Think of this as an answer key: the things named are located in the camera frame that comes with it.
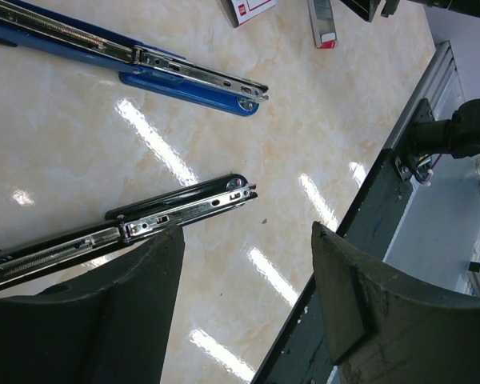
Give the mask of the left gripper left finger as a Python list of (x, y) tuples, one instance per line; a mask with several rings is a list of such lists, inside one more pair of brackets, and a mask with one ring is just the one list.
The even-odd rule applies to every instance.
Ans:
[(0, 383), (157, 383), (185, 241), (172, 226), (32, 296), (0, 298)]

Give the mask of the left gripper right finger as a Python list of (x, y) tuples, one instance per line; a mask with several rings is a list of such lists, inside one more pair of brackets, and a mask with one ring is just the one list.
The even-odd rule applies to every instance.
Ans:
[(370, 332), (334, 364), (343, 383), (480, 383), (480, 298), (351, 255)]

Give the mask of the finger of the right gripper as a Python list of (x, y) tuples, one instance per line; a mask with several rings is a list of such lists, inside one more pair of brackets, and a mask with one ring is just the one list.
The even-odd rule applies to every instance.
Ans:
[(341, 0), (341, 2), (352, 10), (365, 22), (372, 22), (379, 7), (380, 0)]

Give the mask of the red staple tray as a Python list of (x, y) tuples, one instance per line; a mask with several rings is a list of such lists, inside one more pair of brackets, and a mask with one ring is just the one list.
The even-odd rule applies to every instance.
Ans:
[(335, 48), (337, 35), (330, 0), (309, 0), (308, 8), (316, 48)]

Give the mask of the black stapler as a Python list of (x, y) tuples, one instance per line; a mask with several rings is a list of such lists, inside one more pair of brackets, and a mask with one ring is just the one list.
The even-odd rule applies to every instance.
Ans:
[(0, 250), (0, 291), (88, 262), (255, 200), (256, 185), (227, 174), (110, 210), (102, 222)]

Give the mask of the red staple box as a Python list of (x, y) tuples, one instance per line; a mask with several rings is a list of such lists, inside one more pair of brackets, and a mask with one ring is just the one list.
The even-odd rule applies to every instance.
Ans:
[(233, 28), (276, 6), (276, 0), (222, 0), (221, 5)]

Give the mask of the blue stapler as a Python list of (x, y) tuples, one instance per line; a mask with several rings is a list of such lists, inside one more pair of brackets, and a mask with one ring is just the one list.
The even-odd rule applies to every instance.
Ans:
[(243, 117), (269, 98), (259, 82), (24, 1), (0, 1), (0, 44), (107, 68), (128, 86)]

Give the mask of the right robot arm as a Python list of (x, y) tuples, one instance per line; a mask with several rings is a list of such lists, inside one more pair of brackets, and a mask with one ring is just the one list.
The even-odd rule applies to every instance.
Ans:
[[(480, 1), (420, 1), (420, 5), (480, 18)], [(480, 98), (463, 103), (451, 118), (419, 123), (410, 130), (414, 156), (449, 154), (453, 158), (480, 154)]]

